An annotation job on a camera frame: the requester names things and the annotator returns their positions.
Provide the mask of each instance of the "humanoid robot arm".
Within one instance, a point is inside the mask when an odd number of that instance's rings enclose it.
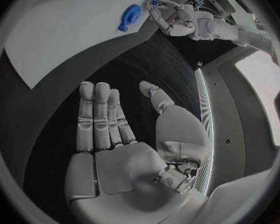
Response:
[[[169,0],[148,0],[146,7],[151,19],[166,35],[188,35],[193,40],[231,40],[237,45],[251,46],[273,55],[269,38],[243,26],[230,25],[225,20],[216,19],[210,12],[194,10],[190,4],[177,4]],[[164,7],[173,7],[180,20],[166,22],[159,10]]]
[[[140,90],[150,97],[153,107],[161,114],[158,121],[161,125],[157,123],[156,128],[158,153],[147,144],[136,141],[121,108],[118,90],[110,90],[109,84],[102,82],[96,85],[90,82],[81,83],[77,127],[79,153],[74,155],[70,162],[65,185],[69,202],[81,197],[94,198],[94,193],[97,193],[94,189],[98,188],[98,185],[95,185],[97,182],[100,184],[100,192],[110,195],[131,191],[131,183],[139,179],[155,181],[180,194],[187,193],[192,188],[195,176],[181,172],[182,168],[172,168],[168,163],[179,165],[192,161],[194,165],[191,167],[202,166],[209,154],[207,140],[203,140],[205,146],[201,150],[193,148],[193,143],[187,143],[183,136],[179,137],[179,131],[166,127],[166,123],[174,123],[174,119],[179,119],[179,113],[182,116],[189,115],[190,119],[194,116],[175,106],[162,89],[148,82],[141,82]],[[179,129],[185,130],[184,125],[188,125],[183,120],[177,122]],[[164,133],[172,132],[178,139],[165,137],[163,142],[159,140]],[[87,165],[96,167],[89,167],[89,170],[92,170],[89,172],[85,170]],[[96,172],[95,179],[90,173]]]

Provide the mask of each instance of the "robotic hand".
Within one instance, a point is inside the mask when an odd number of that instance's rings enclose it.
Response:
[[[157,86],[142,81],[140,91],[150,97],[160,114],[156,123],[157,152],[136,141],[121,108],[118,90],[110,90],[109,84],[102,82],[81,83],[78,153],[71,158],[65,180],[66,199],[70,207],[72,203],[78,205],[71,208],[77,216],[86,215],[84,205],[89,203],[93,210],[107,208],[112,202],[124,206],[118,195],[133,193],[135,186],[144,192],[149,192],[147,185],[153,185],[162,192],[167,187],[175,191],[173,194],[186,194],[195,181],[191,170],[206,162],[209,144],[201,122],[186,109],[175,106]],[[80,206],[86,200],[88,204]]]
[[[179,20],[166,22],[160,8],[172,7]],[[230,25],[223,19],[216,19],[207,11],[194,10],[190,4],[177,4],[169,0],[148,0],[146,8],[151,19],[169,36],[186,36],[193,40],[231,40],[240,46],[251,46],[274,55],[271,40],[256,31],[239,25]]]

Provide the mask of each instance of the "blue plastic part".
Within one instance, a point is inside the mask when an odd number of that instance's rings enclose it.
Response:
[[[129,29],[128,25],[138,21],[140,13],[141,7],[139,5],[133,4],[129,6],[122,16],[122,22],[119,25],[118,30],[126,32]]]
[[[158,5],[158,1],[157,0],[151,0],[151,4],[157,6]]]

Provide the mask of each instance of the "blue object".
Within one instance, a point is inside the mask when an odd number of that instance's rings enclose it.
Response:
[[[123,16],[122,16],[122,22],[118,27],[119,31],[126,32],[129,28],[128,25],[135,23],[138,21],[140,17],[141,7],[137,4],[133,4],[129,6]]]
[[[157,0],[151,0],[151,4],[157,6],[158,5],[158,1]]]

